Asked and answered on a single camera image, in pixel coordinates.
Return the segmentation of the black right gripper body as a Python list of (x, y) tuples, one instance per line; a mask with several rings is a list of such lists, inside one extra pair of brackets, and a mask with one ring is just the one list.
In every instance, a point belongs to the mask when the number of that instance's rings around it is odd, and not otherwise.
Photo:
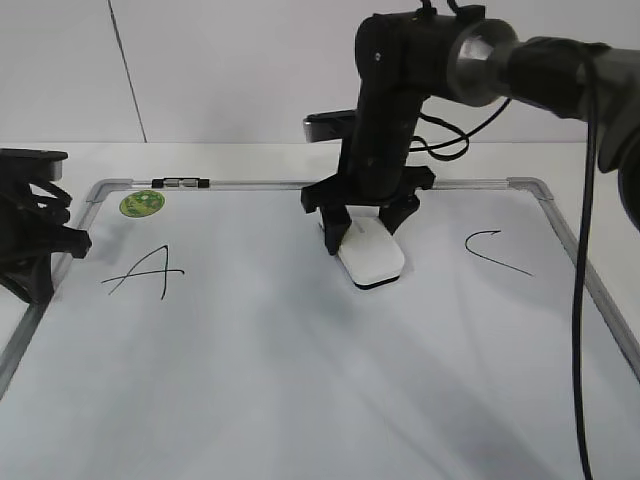
[(410, 35), (425, 21), (415, 12), (374, 14), (359, 26), (355, 63), (360, 77), (353, 134), (341, 139), (336, 173), (302, 189), (307, 213), (323, 206), (386, 206), (402, 184), (411, 139), (426, 94), (409, 82)]

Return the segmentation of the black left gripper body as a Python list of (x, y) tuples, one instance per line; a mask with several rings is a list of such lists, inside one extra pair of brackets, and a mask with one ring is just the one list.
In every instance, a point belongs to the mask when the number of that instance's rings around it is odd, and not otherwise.
[(83, 258), (92, 246), (84, 230), (69, 228), (72, 197), (35, 176), (1, 179), (1, 261), (18, 262), (50, 253)]

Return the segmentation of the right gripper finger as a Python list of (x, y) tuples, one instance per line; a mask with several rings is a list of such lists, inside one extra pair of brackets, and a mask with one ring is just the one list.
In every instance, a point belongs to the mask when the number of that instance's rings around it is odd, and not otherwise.
[(389, 205), (379, 209), (378, 219), (390, 234), (398, 228), (420, 207), (420, 200), (416, 194), (398, 198)]
[(351, 226), (351, 217), (344, 205), (320, 208), (323, 223), (324, 244), (331, 256), (338, 253), (342, 240)]

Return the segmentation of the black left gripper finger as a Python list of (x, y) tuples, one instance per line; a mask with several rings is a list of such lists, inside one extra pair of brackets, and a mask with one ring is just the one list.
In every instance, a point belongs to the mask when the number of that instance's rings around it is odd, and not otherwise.
[(48, 303), (54, 293), (51, 255), (2, 262), (1, 285), (27, 304)]

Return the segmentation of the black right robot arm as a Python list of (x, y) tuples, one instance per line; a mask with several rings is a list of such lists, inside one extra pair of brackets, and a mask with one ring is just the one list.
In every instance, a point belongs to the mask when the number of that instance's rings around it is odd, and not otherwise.
[(375, 14), (355, 36), (361, 80), (353, 110), (310, 115), (309, 142), (340, 140), (334, 175), (305, 187), (301, 203), (319, 212), (330, 254), (350, 227), (349, 208), (374, 206), (394, 232), (419, 206), (434, 173), (407, 157), (424, 102), (432, 97), (483, 107), (505, 97), (560, 118), (585, 121), (597, 166), (616, 172), (622, 204), (639, 218), (639, 54), (555, 37), (520, 41), (479, 5), (452, 16), (431, 7)]

